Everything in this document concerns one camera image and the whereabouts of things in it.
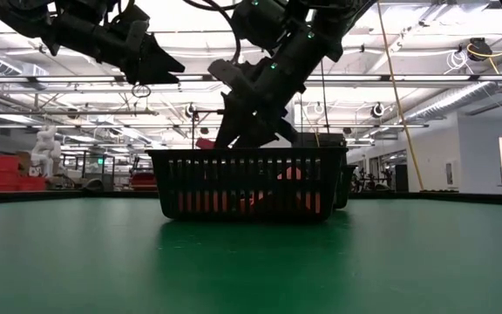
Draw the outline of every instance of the white humanoid robot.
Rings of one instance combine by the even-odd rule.
[[[31,152],[30,176],[53,176],[53,162],[61,156],[61,144],[55,140],[57,131],[55,126],[44,126],[37,133],[37,142]]]

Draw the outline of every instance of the wall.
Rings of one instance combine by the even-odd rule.
[[[14,154],[17,151],[30,151],[36,145],[36,135],[24,130],[11,129],[10,136],[0,134],[0,153]]]
[[[461,193],[502,194],[501,153],[502,109],[474,117],[459,116],[458,131],[462,156]]]
[[[446,119],[430,123],[429,128],[411,129],[412,145],[416,153],[424,189],[441,190],[459,188],[462,182],[458,120],[455,113],[449,114]],[[395,141],[377,141],[375,147],[354,149],[349,153],[348,161],[356,162],[363,158],[369,159],[383,154],[390,154],[400,150],[407,150],[408,154],[408,181],[411,192],[419,192],[420,185],[411,151],[404,132],[400,133]],[[446,163],[453,163],[455,184],[449,186],[446,178]]]

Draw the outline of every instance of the hanging rope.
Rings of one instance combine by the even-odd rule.
[[[392,87],[394,89],[394,96],[397,101],[398,114],[400,115],[400,120],[402,121],[402,124],[404,125],[404,131],[406,132],[406,138],[408,139],[408,146],[410,147],[411,158],[414,161],[414,168],[416,169],[417,181],[419,182],[419,187],[421,190],[425,190],[424,181],[422,180],[422,175],[419,171],[419,165],[417,164],[416,151],[414,150],[414,145],[411,142],[410,130],[408,129],[408,125],[406,124],[406,119],[404,118],[404,111],[402,110],[402,104],[400,102],[400,97],[398,96],[397,82],[394,77],[394,69],[392,68],[392,61],[390,60],[389,41],[387,40],[387,34],[384,30],[383,13],[381,11],[381,0],[377,0],[376,6],[379,11],[379,21],[381,22],[381,31],[383,32],[384,49],[387,54],[387,59],[389,60],[390,78],[392,80]]]

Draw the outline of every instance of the table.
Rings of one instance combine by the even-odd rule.
[[[0,204],[0,313],[502,313],[502,206],[350,200],[295,226]]]

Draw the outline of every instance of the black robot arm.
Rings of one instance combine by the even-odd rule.
[[[293,142],[285,106],[326,56],[343,54],[342,38],[376,0],[243,0],[232,17],[235,34],[271,52],[257,65],[216,60],[209,71],[232,88],[216,147],[260,147],[276,134]],[[309,10],[315,15],[306,23]]]
[[[42,38],[52,55],[65,46],[99,63],[115,65],[131,84],[169,84],[170,72],[185,67],[146,33],[149,16],[134,0],[110,23],[107,15],[119,0],[0,0],[0,20],[29,38]],[[49,12],[54,3],[57,11]]]

